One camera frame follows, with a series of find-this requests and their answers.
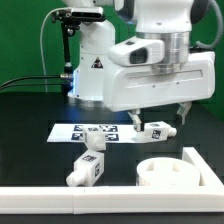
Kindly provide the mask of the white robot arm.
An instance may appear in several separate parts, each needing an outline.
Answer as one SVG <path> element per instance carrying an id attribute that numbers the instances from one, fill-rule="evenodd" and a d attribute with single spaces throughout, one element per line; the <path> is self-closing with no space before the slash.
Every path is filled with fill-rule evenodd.
<path id="1" fill-rule="evenodd" d="M 81 23 L 75 101 L 127 111 L 178 104 L 185 117 L 215 89 L 214 48 L 224 33 L 216 0 L 62 0 Z"/>

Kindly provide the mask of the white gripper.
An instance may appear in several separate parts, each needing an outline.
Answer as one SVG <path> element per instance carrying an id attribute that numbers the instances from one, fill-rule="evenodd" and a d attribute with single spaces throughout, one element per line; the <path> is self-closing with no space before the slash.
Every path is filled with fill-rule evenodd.
<path id="1" fill-rule="evenodd" d="M 189 101 L 207 99 L 215 90 L 215 53 L 193 53 L 177 73 L 152 73 L 150 66 L 111 64 L 103 84 L 103 102 L 113 112 L 126 111 L 136 132 L 142 132 L 140 108 L 180 103 L 181 124 L 192 107 Z"/>

